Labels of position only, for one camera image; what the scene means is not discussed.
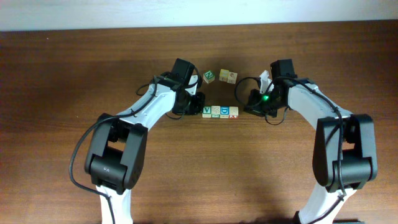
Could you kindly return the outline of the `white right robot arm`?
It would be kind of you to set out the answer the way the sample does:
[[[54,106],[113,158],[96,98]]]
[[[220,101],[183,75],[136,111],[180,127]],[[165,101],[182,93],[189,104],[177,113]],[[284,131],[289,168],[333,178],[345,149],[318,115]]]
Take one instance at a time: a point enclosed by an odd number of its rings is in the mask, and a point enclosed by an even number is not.
[[[244,111],[275,118],[279,109],[298,112],[316,131],[312,169],[316,184],[293,223],[333,223],[344,203],[378,173],[374,122],[324,95],[309,78],[300,78],[293,61],[272,62],[255,78]]]

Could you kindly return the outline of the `plain cream wooden block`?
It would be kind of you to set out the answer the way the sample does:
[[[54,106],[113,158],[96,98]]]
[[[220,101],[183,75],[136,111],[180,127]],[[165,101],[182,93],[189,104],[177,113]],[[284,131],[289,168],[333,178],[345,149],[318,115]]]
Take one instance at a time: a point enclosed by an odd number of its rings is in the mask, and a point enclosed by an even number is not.
[[[211,107],[211,117],[212,118],[220,118],[221,115],[221,106],[212,106]]]

